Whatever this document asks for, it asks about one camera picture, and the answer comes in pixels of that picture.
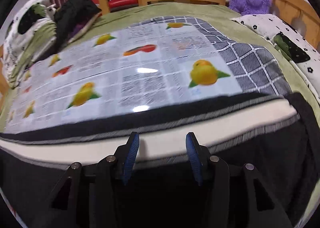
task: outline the gray checkered cloth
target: gray checkered cloth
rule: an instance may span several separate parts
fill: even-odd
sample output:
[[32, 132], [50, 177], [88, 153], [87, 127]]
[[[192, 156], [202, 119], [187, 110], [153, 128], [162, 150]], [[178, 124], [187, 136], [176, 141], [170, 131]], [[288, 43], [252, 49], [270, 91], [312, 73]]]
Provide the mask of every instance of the gray checkered cloth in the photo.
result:
[[263, 46], [238, 43], [206, 21], [187, 16], [164, 16], [131, 25], [183, 22], [194, 25], [218, 50], [244, 92], [286, 95], [291, 89], [273, 55]]

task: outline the fruit print tablecloth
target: fruit print tablecloth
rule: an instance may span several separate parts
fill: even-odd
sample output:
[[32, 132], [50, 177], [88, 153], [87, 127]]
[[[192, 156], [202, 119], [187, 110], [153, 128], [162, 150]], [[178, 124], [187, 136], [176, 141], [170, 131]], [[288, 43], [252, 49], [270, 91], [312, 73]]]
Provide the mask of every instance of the fruit print tablecloth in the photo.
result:
[[[268, 65], [277, 64], [266, 52], [263, 47], [236, 43], [195, 18], [153, 19], [97, 36], [25, 72], [4, 133], [243, 91], [290, 91], [280, 70], [270, 70]], [[251, 56], [259, 58], [258, 66]], [[284, 83], [277, 88], [281, 80]]]

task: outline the red chair seat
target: red chair seat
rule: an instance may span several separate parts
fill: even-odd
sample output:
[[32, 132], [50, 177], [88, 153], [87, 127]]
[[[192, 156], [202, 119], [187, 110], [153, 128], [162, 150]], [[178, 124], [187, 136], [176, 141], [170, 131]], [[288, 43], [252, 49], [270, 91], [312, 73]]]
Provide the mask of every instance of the red chair seat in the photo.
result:
[[117, 8], [125, 5], [137, 4], [138, 0], [111, 0], [108, 2], [109, 8]]

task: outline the metal screw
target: metal screw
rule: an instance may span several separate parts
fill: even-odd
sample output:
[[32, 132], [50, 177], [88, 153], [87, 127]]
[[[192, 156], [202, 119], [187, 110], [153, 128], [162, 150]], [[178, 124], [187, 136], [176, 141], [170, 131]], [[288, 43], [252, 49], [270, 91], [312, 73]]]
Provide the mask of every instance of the metal screw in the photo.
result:
[[254, 165], [248, 163], [248, 164], [245, 164], [245, 168], [246, 168], [247, 170], [254, 170]]
[[106, 160], [107, 160], [108, 162], [113, 162], [113, 161], [116, 160], [116, 157], [115, 157], [114, 155], [110, 155], [110, 156], [107, 156], [107, 157], [106, 157]]
[[212, 161], [212, 162], [218, 162], [218, 161], [219, 161], [219, 157], [217, 157], [217, 156], [211, 156], [211, 157], [210, 157], [210, 161]]
[[80, 166], [79, 162], [74, 162], [74, 163], [71, 164], [71, 168], [72, 169], [77, 169], [79, 166]]

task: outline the white floral pillow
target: white floral pillow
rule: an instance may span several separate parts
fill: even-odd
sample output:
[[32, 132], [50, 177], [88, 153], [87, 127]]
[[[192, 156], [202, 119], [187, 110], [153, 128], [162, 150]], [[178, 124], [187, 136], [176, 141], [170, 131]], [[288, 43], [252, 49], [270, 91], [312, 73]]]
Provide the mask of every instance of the white floral pillow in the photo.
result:
[[270, 41], [294, 65], [320, 103], [320, 54], [304, 37], [272, 14], [245, 15], [231, 20]]

